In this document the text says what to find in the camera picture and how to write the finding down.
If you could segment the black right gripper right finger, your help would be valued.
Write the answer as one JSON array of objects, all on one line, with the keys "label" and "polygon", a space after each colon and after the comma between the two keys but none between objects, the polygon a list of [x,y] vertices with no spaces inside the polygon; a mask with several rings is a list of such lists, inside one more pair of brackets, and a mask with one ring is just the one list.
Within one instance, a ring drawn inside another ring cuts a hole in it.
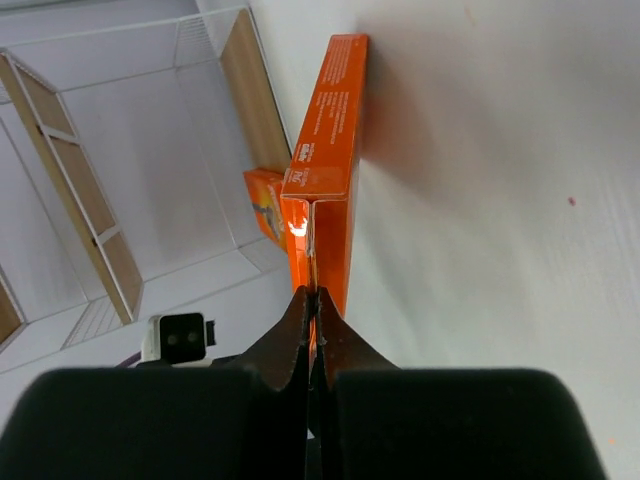
[{"label": "black right gripper right finger", "polygon": [[376,351],[342,318],[330,292],[320,287],[314,299],[313,365],[309,378],[309,477],[340,479],[341,451],[338,404],[334,394],[339,374],[383,371],[396,366]]}]

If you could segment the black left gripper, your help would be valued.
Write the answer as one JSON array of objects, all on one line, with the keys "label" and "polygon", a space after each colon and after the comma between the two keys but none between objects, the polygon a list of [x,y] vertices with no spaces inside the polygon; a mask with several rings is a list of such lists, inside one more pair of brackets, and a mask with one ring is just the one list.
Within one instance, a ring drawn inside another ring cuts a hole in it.
[{"label": "black left gripper", "polygon": [[217,368],[231,364],[238,358],[238,355],[211,358],[204,352],[197,351],[195,354],[172,354],[147,355],[135,365],[136,369],[144,368]]}]

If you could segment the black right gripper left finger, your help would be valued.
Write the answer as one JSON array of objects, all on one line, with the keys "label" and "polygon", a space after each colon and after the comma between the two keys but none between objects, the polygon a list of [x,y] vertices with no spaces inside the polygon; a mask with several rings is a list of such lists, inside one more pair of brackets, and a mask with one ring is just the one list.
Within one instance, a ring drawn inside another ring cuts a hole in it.
[{"label": "black right gripper left finger", "polygon": [[312,294],[297,288],[281,319],[216,370],[240,382],[224,447],[236,479],[305,477],[312,313]]}]

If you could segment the orange Gillette Fusion5 razor box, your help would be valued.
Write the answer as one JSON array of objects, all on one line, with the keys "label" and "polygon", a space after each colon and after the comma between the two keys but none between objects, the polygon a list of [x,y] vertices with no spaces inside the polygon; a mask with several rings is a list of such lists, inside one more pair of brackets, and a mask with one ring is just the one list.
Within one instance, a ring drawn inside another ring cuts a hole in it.
[{"label": "orange Gillette Fusion5 razor box", "polygon": [[369,37],[331,36],[280,204],[294,287],[325,287],[347,306]]}]

